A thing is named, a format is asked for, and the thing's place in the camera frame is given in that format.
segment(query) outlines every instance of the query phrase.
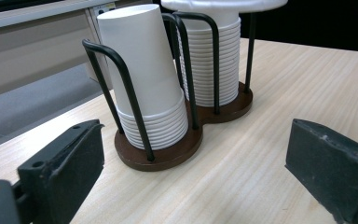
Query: wire cup holder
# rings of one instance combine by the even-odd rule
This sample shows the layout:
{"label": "wire cup holder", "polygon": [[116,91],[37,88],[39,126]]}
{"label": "wire cup holder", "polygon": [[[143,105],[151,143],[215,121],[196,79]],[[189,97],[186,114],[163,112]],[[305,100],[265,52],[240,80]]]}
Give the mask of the wire cup holder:
{"label": "wire cup holder", "polygon": [[[227,105],[219,105],[219,32],[216,23],[211,17],[201,13],[174,12],[173,14],[162,13],[162,19],[170,23],[176,72],[181,88],[183,89],[184,81],[179,61],[180,49],[178,39],[179,36],[181,38],[189,99],[185,100],[188,117],[188,129],[185,136],[173,146],[160,150],[152,150],[142,117],[142,112],[132,85],[129,69],[123,59],[117,52],[107,46],[91,43],[88,39],[82,41],[83,47],[89,56],[95,75],[98,78],[100,86],[103,90],[103,95],[117,125],[117,133],[115,135],[115,147],[117,154],[120,159],[131,168],[147,172],[166,170],[189,159],[200,147],[203,135],[203,124],[222,123],[238,119],[250,110],[253,101],[253,93],[249,88],[250,73],[247,73],[246,85],[241,82],[239,83],[238,96]],[[213,107],[196,105],[187,31],[182,19],[205,21],[212,28]],[[128,141],[122,128],[115,103],[110,95],[101,67],[97,61],[96,53],[103,54],[112,60],[112,62],[116,65],[123,80],[126,93],[129,97],[131,109],[145,149],[134,147]]]}

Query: table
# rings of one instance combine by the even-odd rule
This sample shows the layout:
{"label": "table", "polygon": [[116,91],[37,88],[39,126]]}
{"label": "table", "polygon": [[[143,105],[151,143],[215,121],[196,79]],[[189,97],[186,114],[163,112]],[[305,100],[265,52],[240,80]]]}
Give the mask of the table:
{"label": "table", "polygon": [[[247,39],[241,40],[240,78]],[[99,96],[0,146],[0,178],[70,126],[99,119],[105,166],[73,223],[335,223],[284,168],[292,119],[326,125],[358,142],[358,52],[255,41],[253,107],[204,126],[198,152],[145,173],[119,159],[116,124]]]}

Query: paper cup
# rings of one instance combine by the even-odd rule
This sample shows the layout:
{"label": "paper cup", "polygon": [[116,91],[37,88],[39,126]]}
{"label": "paper cup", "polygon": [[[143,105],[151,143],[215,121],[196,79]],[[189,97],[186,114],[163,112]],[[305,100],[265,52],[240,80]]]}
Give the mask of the paper cup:
{"label": "paper cup", "polygon": [[[158,5],[115,9],[97,17],[104,45],[117,51],[129,68],[143,115],[166,111],[180,98],[170,45]],[[133,115],[116,66],[108,61],[117,108]]]}

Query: cup lip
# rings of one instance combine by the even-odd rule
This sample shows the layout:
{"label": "cup lip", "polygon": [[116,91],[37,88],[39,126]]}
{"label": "cup lip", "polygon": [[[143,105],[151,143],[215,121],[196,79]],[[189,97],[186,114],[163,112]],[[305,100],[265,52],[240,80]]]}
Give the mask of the cup lip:
{"label": "cup lip", "polygon": [[[219,104],[227,105],[230,102],[232,102],[235,98],[237,98],[237,96],[238,96],[238,91],[235,91],[231,96],[228,96],[225,99],[219,99]],[[196,105],[209,107],[209,106],[213,106],[213,104],[214,104],[213,98],[211,100],[203,100],[203,99],[196,98]]]}
{"label": "cup lip", "polygon": [[[179,101],[176,103],[176,105],[174,105],[173,107],[171,107],[170,109],[168,109],[166,111],[163,111],[163,112],[155,114],[155,115],[142,115],[142,118],[144,119],[144,122],[153,121],[153,120],[156,120],[156,119],[162,119],[162,118],[166,117],[167,115],[171,114],[176,109],[178,109],[180,107],[180,105],[184,103],[184,100],[185,100],[185,97],[183,95],[183,90],[180,89],[180,91],[181,91],[180,98],[179,98]],[[135,120],[135,116],[133,116],[133,115],[124,114],[119,109],[117,109],[117,112],[124,119]]]}
{"label": "cup lip", "polygon": [[[168,129],[165,127],[160,128],[161,130],[163,130],[164,132],[162,132],[161,130],[159,130],[156,133],[150,133],[149,131],[147,131],[147,135],[149,137],[150,141],[158,141],[161,138],[167,138],[169,137],[169,135],[174,135],[177,134],[178,132],[180,132],[181,129],[184,128],[184,126],[186,126],[188,124],[186,116],[182,116],[183,118],[180,118],[181,120],[178,120],[178,122],[176,123],[176,125],[172,125],[171,127],[169,127]],[[142,141],[141,135],[139,134],[139,132],[134,132],[134,131],[129,131],[129,130],[124,130],[124,133],[127,135],[130,135],[131,137],[133,137],[134,139],[137,139],[139,141]]]}
{"label": "cup lip", "polygon": [[[240,35],[238,35],[238,37],[236,37],[236,38],[233,38],[231,41],[228,41],[228,43],[226,43],[225,45],[219,46],[220,53],[222,53],[225,50],[233,49],[234,47],[237,47],[239,45],[239,43],[238,43],[239,39],[241,39]],[[194,49],[194,48],[191,48],[191,46],[192,45],[190,45],[190,56],[191,56],[191,53],[212,53],[213,52],[212,48]]]}
{"label": "cup lip", "polygon": [[[229,29],[231,29],[231,28],[233,28],[233,27],[236,27],[236,26],[238,26],[238,25],[240,25],[241,24],[241,17],[238,17],[238,19],[235,21],[235,22],[233,22],[233,23],[231,23],[231,24],[229,24],[229,25],[227,25],[227,26],[222,26],[222,27],[217,27],[218,28],[218,30],[219,30],[219,32],[220,31],[225,31],[225,30],[229,30]],[[191,30],[191,29],[187,29],[187,33],[188,34],[195,34],[195,33],[198,33],[198,34],[208,34],[208,33],[210,33],[211,32],[211,28],[209,28],[209,29],[203,29],[203,30]]]}
{"label": "cup lip", "polygon": [[[219,54],[219,58],[221,59],[225,59],[225,58],[229,58],[229,57],[236,57],[234,56],[236,53],[240,52],[239,48],[231,48],[234,50],[222,50],[220,51]],[[212,62],[213,61],[213,53],[212,52],[208,52],[208,53],[197,53],[197,52],[190,52],[190,59],[191,62]]]}
{"label": "cup lip", "polygon": [[[179,132],[174,138],[168,140],[168,141],[165,141],[165,142],[159,142],[159,143],[154,143],[154,141],[150,141],[150,145],[152,147],[153,150],[160,150],[160,149],[163,149],[163,148],[166,148],[166,147],[170,147],[172,145],[174,145],[175,143],[177,143],[180,139],[182,139],[186,132],[187,132],[187,129],[188,129],[188,124],[184,126],[184,128],[181,130],[181,132]],[[139,141],[137,142],[134,142],[132,141],[132,139],[128,138],[129,142],[135,146],[135,147],[138,147],[140,149],[144,149],[144,144]]]}
{"label": "cup lip", "polygon": [[[226,41],[226,40],[229,40],[231,39],[232,37],[236,37],[237,35],[240,35],[241,34],[241,30],[238,29],[236,32],[233,32],[231,34],[228,34],[228,35],[223,35],[223,36],[219,36],[219,42],[220,41]],[[188,37],[188,43],[190,44],[199,44],[202,42],[208,42],[208,43],[212,43],[213,39],[212,39],[212,35],[211,36],[189,36]]]}
{"label": "cup lip", "polygon": [[[186,108],[183,105],[183,106],[179,107],[176,111],[174,111],[172,114],[165,117],[163,120],[159,119],[159,120],[153,120],[151,122],[145,122],[146,129],[155,130],[156,129],[155,126],[159,126],[161,123],[164,123],[163,125],[168,125],[168,124],[172,123],[173,121],[181,118],[182,114],[185,114],[184,111],[186,111]],[[133,127],[136,127],[136,129],[137,129],[137,127],[138,127],[135,120],[125,120],[124,119],[124,121],[122,121],[122,123],[124,126],[131,128],[131,129],[135,129]]]}
{"label": "cup lip", "polygon": [[[241,33],[234,34],[231,38],[220,40],[219,47],[224,47],[232,44],[234,41],[237,41],[238,38],[241,38]],[[191,43],[188,42],[190,49],[210,49],[213,50],[212,39],[208,39],[207,43]]]}
{"label": "cup lip", "polygon": [[146,12],[156,10],[157,8],[159,8],[159,5],[157,4],[144,4],[144,5],[138,5],[132,7],[123,7],[103,13],[97,16],[97,20],[112,20],[112,19],[127,18],[131,16],[144,14]]}

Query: cup dispenser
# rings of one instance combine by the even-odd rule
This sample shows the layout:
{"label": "cup dispenser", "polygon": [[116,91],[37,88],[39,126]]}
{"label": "cup dispenser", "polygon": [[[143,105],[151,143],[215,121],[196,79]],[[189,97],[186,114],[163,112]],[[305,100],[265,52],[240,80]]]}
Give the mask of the cup dispenser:
{"label": "cup dispenser", "polygon": [[[239,82],[235,99],[225,105],[219,104],[219,34],[217,25],[211,17],[200,13],[185,12],[161,14],[158,5],[125,7],[108,13],[100,15],[101,20],[106,19],[100,22],[100,28],[105,22],[108,26],[114,26],[111,27],[114,34],[106,35],[102,41],[103,45],[91,43],[88,40],[83,40],[82,44],[117,124],[115,147],[118,156],[125,164],[133,169],[148,172],[172,168],[189,159],[198,150],[203,136],[203,124],[231,121],[249,111],[253,101],[249,81],[246,85]],[[111,22],[109,19],[117,19],[117,22]],[[186,26],[182,19],[203,21],[211,26],[213,106],[196,104],[189,43]],[[144,20],[147,20],[147,23],[153,23],[155,27],[148,31],[147,27],[140,24]],[[138,26],[129,33],[135,33],[123,34],[124,30],[131,26],[131,21]],[[169,49],[163,21],[170,23],[175,65],[169,51],[168,63],[163,65],[155,63],[155,61],[164,61],[167,58],[153,58],[153,62],[146,59],[149,63],[144,63],[141,61],[142,57],[165,57],[163,55],[166,55],[167,51],[164,51],[164,45]],[[161,29],[164,34],[162,39],[160,38]],[[136,47],[136,44],[133,46],[129,38],[135,35],[140,38],[144,37],[147,43],[139,47]],[[142,44],[144,40],[135,38],[133,41]],[[111,76],[112,72],[116,76],[112,78],[116,104],[107,88],[96,53],[106,56]],[[175,73],[175,80],[172,79],[170,67]],[[250,80],[250,74],[246,76],[246,80]],[[154,100],[156,98],[163,103],[160,104]]]}

